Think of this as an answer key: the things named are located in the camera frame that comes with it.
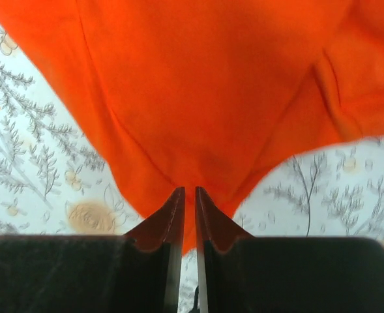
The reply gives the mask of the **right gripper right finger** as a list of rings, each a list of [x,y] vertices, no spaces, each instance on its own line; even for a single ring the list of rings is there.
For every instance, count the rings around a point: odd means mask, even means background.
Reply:
[[[364,237],[255,237],[196,189],[202,312],[384,312],[384,248]]]

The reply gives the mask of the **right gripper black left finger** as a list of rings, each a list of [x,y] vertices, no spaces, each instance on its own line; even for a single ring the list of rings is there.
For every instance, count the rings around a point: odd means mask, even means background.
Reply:
[[[123,235],[0,235],[0,312],[176,312],[185,190]]]

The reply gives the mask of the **orange t shirt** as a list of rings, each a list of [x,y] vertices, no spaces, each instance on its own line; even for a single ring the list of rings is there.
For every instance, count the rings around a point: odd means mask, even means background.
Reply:
[[[0,1],[0,24],[150,215],[227,215],[293,155],[384,135],[384,1]]]

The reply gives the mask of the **floral tablecloth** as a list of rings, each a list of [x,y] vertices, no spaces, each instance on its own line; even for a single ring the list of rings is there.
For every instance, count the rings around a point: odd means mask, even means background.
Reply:
[[[258,237],[371,237],[384,242],[384,135],[293,155],[228,215]],[[0,234],[117,234],[143,216],[106,159],[0,24]],[[198,282],[183,249],[179,311]]]

